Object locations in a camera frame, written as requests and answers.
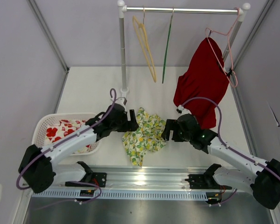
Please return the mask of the lemon print skirt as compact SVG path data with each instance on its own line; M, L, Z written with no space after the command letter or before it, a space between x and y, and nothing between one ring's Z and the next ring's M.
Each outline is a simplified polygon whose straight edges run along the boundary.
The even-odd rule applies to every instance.
M133 166L142 166L147 152L158 152L165 147L166 142L161 137L166 121L159 115L150 115L144 108L139 108L136 121L139 127L136 131L126 132L122 143Z

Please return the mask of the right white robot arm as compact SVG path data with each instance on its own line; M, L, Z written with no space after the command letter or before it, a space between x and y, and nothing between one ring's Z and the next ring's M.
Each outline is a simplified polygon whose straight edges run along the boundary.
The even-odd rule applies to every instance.
M234 149L220 139L219 134L202 129L196 118L184 114L178 119L167 119L162 133L164 140L188 142L206 154L213 155L234 167L227 169L212 164L200 177L189 175L187 181L193 189L239 189L254 197L267 209L273 210L280 202L280 162L266 161Z

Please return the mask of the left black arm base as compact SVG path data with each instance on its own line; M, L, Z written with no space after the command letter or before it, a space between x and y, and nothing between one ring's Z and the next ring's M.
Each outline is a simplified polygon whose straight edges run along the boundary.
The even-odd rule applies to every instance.
M99 187L104 188L107 180L107 173L94 172L85 162L78 161L77 164L83 168L86 174L79 182L95 184Z

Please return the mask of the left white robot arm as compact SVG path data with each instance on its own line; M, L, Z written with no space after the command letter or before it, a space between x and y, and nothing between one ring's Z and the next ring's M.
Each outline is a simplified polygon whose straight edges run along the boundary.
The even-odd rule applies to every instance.
M92 185L93 171L85 162L78 161L64 168L58 164L73 152L98 142L111 132L131 132L138 127L133 109L127 111L124 105L113 103L106 112L87 120L66 137L44 147L37 147L35 144L29 146L18 169L16 187L24 189L20 186L20 179L24 179L27 188L31 188L34 193L41 193L52 184L63 182L71 186Z

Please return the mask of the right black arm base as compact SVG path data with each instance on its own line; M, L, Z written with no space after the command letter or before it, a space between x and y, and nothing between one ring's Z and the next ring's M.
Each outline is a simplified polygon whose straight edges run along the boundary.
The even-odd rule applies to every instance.
M225 187L225 189L231 190L232 187L219 185L213 178L215 171L221 167L221 165L214 163L203 174L189 174L185 181L189 183L191 189L220 189Z

